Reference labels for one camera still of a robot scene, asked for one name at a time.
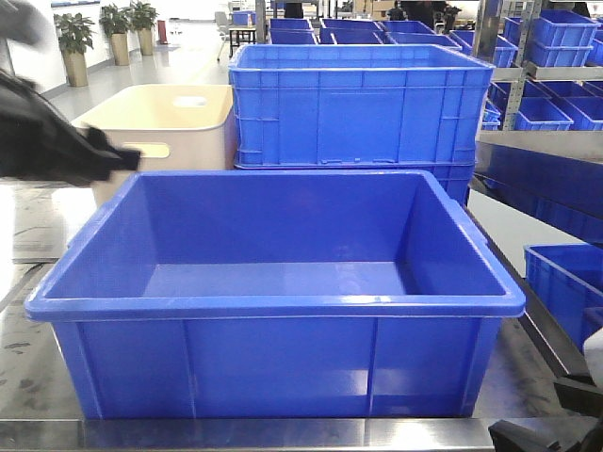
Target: plastic crate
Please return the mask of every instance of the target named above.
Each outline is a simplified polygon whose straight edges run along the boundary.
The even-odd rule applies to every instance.
[[[275,29],[314,30],[312,24],[307,19],[270,19],[270,30]]]
[[[435,32],[420,21],[382,21],[386,31],[392,33],[419,33],[434,35]]]
[[[603,66],[603,31],[597,31],[593,39],[593,50],[589,52],[586,60],[591,64]]]
[[[461,52],[465,55],[471,55],[475,31],[453,30],[450,37],[461,45]],[[497,47],[494,51],[493,62],[498,68],[509,68],[513,64],[517,47],[501,36],[497,36]]]
[[[515,130],[569,130],[571,118],[542,97],[524,98],[515,117]]]
[[[594,332],[585,310],[603,306],[602,268],[592,245],[526,247],[526,280],[580,349]]]
[[[247,18],[252,15],[252,22],[255,24],[255,11],[234,11],[233,12],[233,24],[234,25],[247,25]]]
[[[505,17],[505,27],[502,36],[513,45],[519,43],[521,35],[521,17]]]
[[[492,100],[492,103],[500,111],[507,109],[507,103],[509,101],[509,90],[511,84],[507,82],[497,82],[490,85],[488,89],[488,97]],[[524,92],[522,97],[543,97],[550,99],[551,94],[545,89],[541,88],[540,84],[526,81],[524,85]]]
[[[537,41],[528,44],[528,60],[541,67],[584,66],[593,50],[589,47],[547,47]]]
[[[457,52],[461,46],[446,35],[428,35],[420,33],[387,33],[391,43],[395,44],[437,44],[449,47]]]
[[[235,166],[240,170],[282,170],[283,167],[279,165],[274,166],[261,166],[261,165],[244,165],[236,163]],[[429,164],[408,164],[408,165],[383,165],[377,167],[376,165],[370,166],[359,166],[359,165],[342,165],[342,164],[328,164],[328,165],[312,165],[312,166],[287,166],[288,170],[421,170],[428,171],[440,183],[448,195],[458,202],[459,204],[465,204],[467,190],[469,182],[473,177],[473,170],[475,168],[475,162],[465,163],[429,163]]]
[[[596,80],[592,82],[583,82],[582,86],[594,96],[603,97],[603,82]]]
[[[383,44],[388,42],[385,32],[371,21],[321,19],[318,31],[321,44],[335,44],[333,33],[341,37],[342,44]]]
[[[555,104],[574,123],[571,130],[603,130],[603,99],[600,97],[568,97]]]
[[[576,82],[541,82],[539,87],[550,92],[551,97],[589,97],[594,96],[588,89]]]
[[[481,130],[497,130],[499,126],[500,111],[491,101],[486,101],[481,119]]]
[[[139,170],[228,170],[236,151],[233,92],[229,85],[137,85],[121,90],[72,121],[90,125],[119,147],[142,152]],[[130,171],[93,182],[97,205],[113,196]]]
[[[597,22],[575,12],[546,9],[534,20],[532,38],[544,47],[588,47],[597,29]]]
[[[274,28],[270,30],[272,44],[318,44],[313,31]]]
[[[130,179],[25,309],[88,418],[432,417],[524,304],[427,172],[191,171]]]
[[[323,28],[321,44],[383,44],[379,33],[368,30]]]
[[[246,46],[243,165],[468,162],[493,67],[437,45]]]
[[[336,28],[344,30],[369,30],[382,31],[382,29],[372,21],[354,21],[349,19],[320,19],[322,28]]]

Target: potted plant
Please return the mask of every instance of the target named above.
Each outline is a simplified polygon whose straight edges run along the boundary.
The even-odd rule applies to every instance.
[[[111,51],[117,66],[130,64],[128,55],[128,29],[130,28],[130,8],[117,8],[113,3],[101,8],[98,21],[111,43]]]
[[[149,3],[141,1],[132,2],[130,5],[130,22],[132,29],[139,34],[140,52],[143,55],[153,54],[153,27],[157,18],[157,11]]]
[[[92,29],[94,22],[81,13],[55,14],[55,27],[58,34],[58,47],[63,55],[67,79],[72,87],[85,87],[88,84],[86,73],[86,47],[92,48]]]

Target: green leaves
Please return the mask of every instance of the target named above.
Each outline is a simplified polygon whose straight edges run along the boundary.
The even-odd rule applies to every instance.
[[[55,14],[55,27],[58,34],[58,47],[70,54],[86,53],[86,47],[92,48],[92,29],[94,22],[81,13]]]
[[[133,30],[151,29],[155,26],[155,19],[158,14],[150,3],[141,1],[130,4],[130,21]]]
[[[99,24],[108,37],[118,33],[127,33],[131,27],[130,13],[130,8],[117,8],[117,5],[113,3],[101,8]]]

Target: plant pot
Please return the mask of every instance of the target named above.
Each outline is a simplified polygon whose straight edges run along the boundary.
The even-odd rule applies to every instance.
[[[128,35],[125,33],[116,33],[109,38],[111,42],[111,51],[115,58],[116,66],[127,66],[130,64],[130,56],[128,54]]]
[[[139,30],[140,52],[145,55],[153,54],[153,31],[148,28]]]
[[[86,87],[88,85],[88,73],[86,72],[86,59],[84,54],[62,52],[67,79],[72,87]]]

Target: bin handle hole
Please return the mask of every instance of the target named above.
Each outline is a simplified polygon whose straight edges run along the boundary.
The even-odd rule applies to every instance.
[[[178,96],[173,100],[173,105],[184,108],[206,106],[207,99],[203,96]]]
[[[142,153],[143,158],[167,158],[170,156],[170,146],[166,143],[123,143],[124,148],[134,148]]]

